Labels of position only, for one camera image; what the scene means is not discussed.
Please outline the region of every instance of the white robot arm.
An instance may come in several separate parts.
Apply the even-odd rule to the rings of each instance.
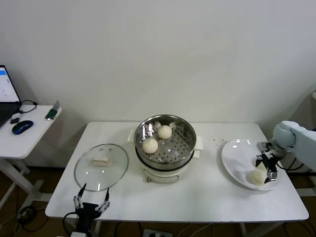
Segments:
[[[275,126],[273,138],[269,142],[259,142],[256,166],[263,163],[267,169],[265,183],[277,178],[277,162],[292,152],[309,168],[316,170],[316,132],[309,131],[296,122],[282,121]]]
[[[316,132],[296,122],[282,121],[274,128],[273,137],[278,146],[293,152],[301,163],[316,170]]]

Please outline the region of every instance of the power strip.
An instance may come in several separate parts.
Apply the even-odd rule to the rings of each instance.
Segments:
[[[172,237],[172,234],[145,229],[143,233],[143,237]]]

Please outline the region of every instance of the computer mouse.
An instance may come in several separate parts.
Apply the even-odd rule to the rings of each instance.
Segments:
[[[13,128],[12,128],[12,132],[15,134],[15,135],[19,135],[21,134],[22,132],[24,132],[25,130],[28,130],[30,127],[33,126],[33,122],[30,121],[30,120],[24,120],[24,121],[21,121],[19,123],[17,123]]]

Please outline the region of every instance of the table leg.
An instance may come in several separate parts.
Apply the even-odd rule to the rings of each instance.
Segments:
[[[23,170],[25,174],[29,174],[30,169],[24,164],[22,160],[13,159],[12,163],[17,166],[20,170]]]
[[[0,170],[26,193],[35,197],[40,195],[39,191],[5,159],[0,159]]]
[[[282,225],[283,222],[275,222],[275,223],[263,223],[260,224],[260,226],[256,227],[254,230],[252,230],[250,233],[247,234],[246,228],[244,227],[244,224],[241,224],[241,231],[243,237],[262,237],[278,227],[279,225]]]
[[[97,221],[96,224],[95,224],[95,228],[94,228],[94,231],[99,234],[100,232],[100,227],[101,227],[101,221]]]
[[[0,201],[0,209],[4,205],[5,201],[7,200],[8,196],[13,191],[15,185],[18,185],[21,189],[23,189],[27,194],[28,197],[25,199],[22,207],[31,205],[33,201],[44,201],[48,202],[52,196],[52,194],[44,194],[40,193],[40,188],[43,185],[43,180],[37,180],[35,185],[32,185],[24,176],[23,170],[29,170],[26,166],[23,167],[24,164],[19,164],[21,166],[21,173],[19,173],[8,161],[5,159],[0,159],[0,171],[2,171],[6,176],[8,176],[12,181],[13,184],[10,186],[9,190],[5,194],[5,196]]]
[[[296,189],[300,197],[316,197],[316,177],[310,176],[309,179],[314,184],[314,187],[309,189]]]

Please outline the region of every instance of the white table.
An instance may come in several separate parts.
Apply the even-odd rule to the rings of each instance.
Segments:
[[[28,111],[33,107],[33,105],[23,105],[22,110]],[[10,120],[0,127],[0,171],[13,181],[13,184],[0,201],[0,209],[14,190],[15,185],[18,185],[28,193],[28,197],[24,201],[22,208],[30,205],[35,200],[49,201],[51,194],[43,194],[39,192],[43,180],[37,180],[36,183],[32,185],[23,176],[25,173],[30,173],[30,170],[20,160],[30,154],[41,137],[55,121],[46,120],[44,118],[51,108],[52,106],[50,105],[38,105],[35,110],[22,114],[20,121],[31,120],[34,125],[19,135],[12,133],[14,124],[10,124]],[[18,172],[12,165],[17,166],[21,172]]]
[[[136,122],[91,122],[87,125],[46,208],[49,217],[62,218],[74,211],[73,197],[79,186],[74,178],[75,165],[91,147],[116,143],[129,155],[124,177],[110,188],[110,207],[99,220],[157,222],[284,222],[305,220],[309,214],[286,173],[271,191],[254,191],[239,185],[225,170],[221,150],[231,139],[266,141],[260,127],[253,123],[192,123],[203,137],[200,158],[189,163],[189,172],[171,184],[147,183],[135,154],[127,142]],[[99,204],[105,191],[85,191],[82,200]],[[270,230],[258,229],[262,236]]]

